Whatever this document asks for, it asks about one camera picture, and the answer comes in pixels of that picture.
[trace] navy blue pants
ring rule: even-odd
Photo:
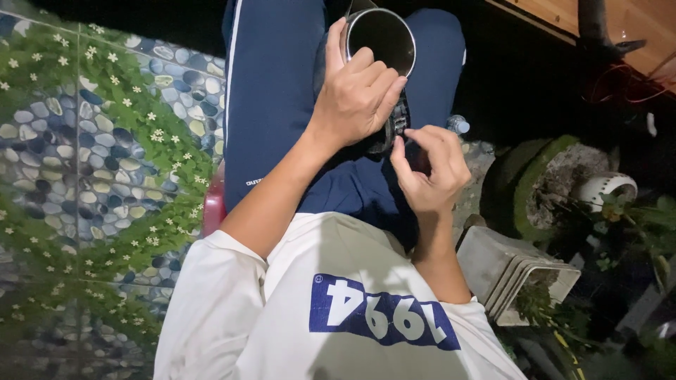
[[[444,126],[464,54],[452,14],[421,9],[406,18],[416,40],[416,65],[406,84],[413,128]],[[232,210],[298,140],[314,108],[319,44],[327,31],[323,0],[228,0],[225,204]],[[298,212],[336,211],[415,245],[418,227],[387,158],[338,158],[303,196]]]

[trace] plastic water bottle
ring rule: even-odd
[[[461,115],[453,115],[446,120],[446,129],[461,135],[469,131],[469,123]]]

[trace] hand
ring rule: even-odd
[[[431,165],[429,176],[411,170],[404,156],[404,140],[396,137],[390,161],[408,205],[419,220],[428,215],[450,215],[462,187],[471,178],[458,135],[431,125],[404,133],[427,153]]]
[[[406,84],[405,76],[382,61],[373,62],[367,47],[344,64],[339,43],[344,26],[341,18],[329,29],[324,85],[306,129],[333,153],[382,128]]]

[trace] red chair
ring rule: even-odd
[[[223,200],[224,189],[225,160],[221,160],[209,184],[209,189],[207,189],[207,193],[204,195],[204,209],[202,212],[202,236],[204,237],[216,231],[227,215],[225,201]]]

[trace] white pot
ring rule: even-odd
[[[600,194],[610,194],[619,187],[625,188],[623,193],[627,196],[627,201],[636,199],[636,182],[630,176],[616,172],[599,173],[584,180],[575,189],[573,197],[589,204],[592,212],[601,212],[603,199]]]

